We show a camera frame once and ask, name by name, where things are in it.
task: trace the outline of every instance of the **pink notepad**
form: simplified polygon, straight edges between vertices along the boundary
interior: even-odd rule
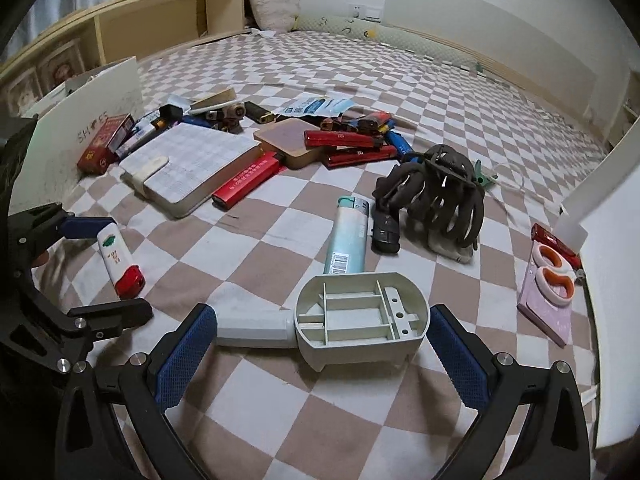
[[[518,297],[518,309],[554,343],[564,347],[569,342],[571,335],[571,305],[555,306],[540,293],[536,285],[538,266],[533,261],[533,247],[537,243],[533,242],[531,247],[529,265],[522,283],[522,291]]]

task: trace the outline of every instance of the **bed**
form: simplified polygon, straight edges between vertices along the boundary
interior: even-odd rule
[[[414,150],[444,142],[486,168],[512,162],[527,189],[555,202],[604,158],[588,134],[518,89],[385,44],[327,33],[235,36],[179,50],[141,66],[139,74],[148,111],[171,93],[197,98],[220,83],[270,109],[306,95],[348,95],[363,110],[395,115]],[[244,136],[257,129],[249,119],[242,126]],[[89,361],[119,364],[149,351],[199,301],[219,312],[292,308],[304,283],[322,273],[337,198],[354,194],[371,201],[377,177],[394,164],[287,170],[226,213],[207,202],[179,221],[137,197],[120,181],[117,165],[104,176],[84,178],[65,207],[116,219],[146,277],[142,296],[154,308],[142,328],[96,344]],[[540,367],[562,359],[580,390],[589,388],[596,380],[596,346],[584,292],[572,303],[572,341],[564,349],[516,309],[530,226],[554,218],[505,189],[492,189],[484,207],[471,264],[436,256],[420,233],[406,231],[397,256],[367,249],[366,270],[404,274],[429,304],[445,303],[493,352]],[[63,310],[117,299],[95,244],[65,241],[51,252],[34,278]],[[594,405],[585,408],[590,437]],[[116,409],[141,470],[152,478],[126,410]],[[521,406],[488,478],[504,467],[525,413]],[[180,405],[166,412],[193,455],[220,480],[430,478],[475,414],[460,403],[426,340],[401,367],[329,366],[319,374],[297,351],[210,348]]]

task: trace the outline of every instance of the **photo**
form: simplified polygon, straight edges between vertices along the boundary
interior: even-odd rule
[[[82,62],[78,43],[78,40],[69,41],[40,62],[38,74],[45,92],[84,72],[84,62]]]
[[[42,99],[42,90],[36,69],[33,67],[23,72],[6,88],[7,108],[13,117],[23,115],[40,99]]]

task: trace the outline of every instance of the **red cap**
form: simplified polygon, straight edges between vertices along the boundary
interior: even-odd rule
[[[125,270],[122,277],[116,283],[116,293],[121,300],[132,300],[145,287],[145,277],[137,265]]]

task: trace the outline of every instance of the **barcode label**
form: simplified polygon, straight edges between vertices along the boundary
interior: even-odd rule
[[[329,274],[346,274],[348,263],[349,263],[348,254],[334,253],[334,255],[331,257]]]

